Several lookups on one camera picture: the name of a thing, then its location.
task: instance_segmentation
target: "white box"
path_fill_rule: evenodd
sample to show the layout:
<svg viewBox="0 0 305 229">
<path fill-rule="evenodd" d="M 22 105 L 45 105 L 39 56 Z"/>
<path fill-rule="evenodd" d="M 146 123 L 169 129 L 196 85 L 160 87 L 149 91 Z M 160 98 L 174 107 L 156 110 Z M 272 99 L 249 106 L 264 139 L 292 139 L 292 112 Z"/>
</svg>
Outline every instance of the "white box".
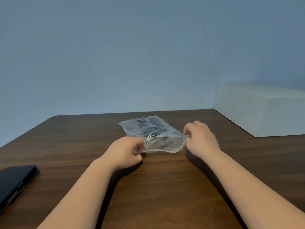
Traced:
<svg viewBox="0 0 305 229">
<path fill-rule="evenodd" d="M 253 82 L 223 83 L 215 109 L 255 137 L 305 134 L 305 91 Z"/>
</svg>

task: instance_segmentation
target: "clear plastic bag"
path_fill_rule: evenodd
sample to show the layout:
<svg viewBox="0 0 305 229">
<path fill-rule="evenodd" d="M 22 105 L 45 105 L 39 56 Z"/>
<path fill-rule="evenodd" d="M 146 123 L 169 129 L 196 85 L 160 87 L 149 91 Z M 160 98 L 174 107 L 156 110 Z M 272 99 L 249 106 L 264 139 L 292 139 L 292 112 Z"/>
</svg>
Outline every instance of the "clear plastic bag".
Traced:
<svg viewBox="0 0 305 229">
<path fill-rule="evenodd" d="M 188 135 L 174 129 L 158 116 L 142 117 L 119 123 L 127 136 L 142 137 L 146 147 L 142 152 L 176 153 L 186 145 Z"/>
</svg>

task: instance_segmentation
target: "wall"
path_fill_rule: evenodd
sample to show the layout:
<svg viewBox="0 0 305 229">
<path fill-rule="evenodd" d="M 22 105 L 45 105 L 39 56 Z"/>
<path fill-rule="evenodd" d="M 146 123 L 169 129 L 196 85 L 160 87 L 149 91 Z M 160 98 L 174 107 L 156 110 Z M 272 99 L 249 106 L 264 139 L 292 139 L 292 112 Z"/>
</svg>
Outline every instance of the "wall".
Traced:
<svg viewBox="0 0 305 229">
<path fill-rule="evenodd" d="M 0 0 L 0 146 L 54 115 L 213 108 L 305 89 L 303 0 Z"/>
</svg>

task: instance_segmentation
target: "wood grain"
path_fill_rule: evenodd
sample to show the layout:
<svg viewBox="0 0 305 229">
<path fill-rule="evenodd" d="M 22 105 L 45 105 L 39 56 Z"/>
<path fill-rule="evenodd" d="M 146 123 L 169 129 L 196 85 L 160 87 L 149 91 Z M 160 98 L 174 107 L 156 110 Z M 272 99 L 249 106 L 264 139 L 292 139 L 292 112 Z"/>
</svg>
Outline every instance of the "wood grain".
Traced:
<svg viewBox="0 0 305 229">
<path fill-rule="evenodd" d="M 187 122 L 207 123 L 224 152 L 305 211 L 305 135 L 254 138 L 215 110 L 68 115 L 52 117 L 0 148 L 1 169 L 36 164 L 41 170 L 0 215 L 0 228 L 36 228 L 89 164 L 125 136 L 118 122 L 150 115 L 180 131 Z M 147 154 L 131 174 L 115 173 L 99 225 L 242 228 L 210 174 L 192 163 L 185 150 L 157 152 Z"/>
</svg>

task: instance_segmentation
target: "person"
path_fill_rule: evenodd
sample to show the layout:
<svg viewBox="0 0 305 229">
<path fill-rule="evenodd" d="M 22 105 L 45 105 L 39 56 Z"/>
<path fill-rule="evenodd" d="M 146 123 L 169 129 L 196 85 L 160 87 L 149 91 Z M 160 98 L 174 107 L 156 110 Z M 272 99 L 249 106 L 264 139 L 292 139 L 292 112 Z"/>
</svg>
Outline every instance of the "person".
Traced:
<svg viewBox="0 0 305 229">
<path fill-rule="evenodd" d="M 215 173 L 249 229 L 305 228 L 305 213 L 277 194 L 219 148 L 208 126 L 187 123 L 184 134 L 188 150 L 201 158 Z M 111 175 L 142 161 L 141 138 L 123 137 L 94 160 L 67 195 L 40 224 L 39 229 L 95 228 Z"/>
</svg>

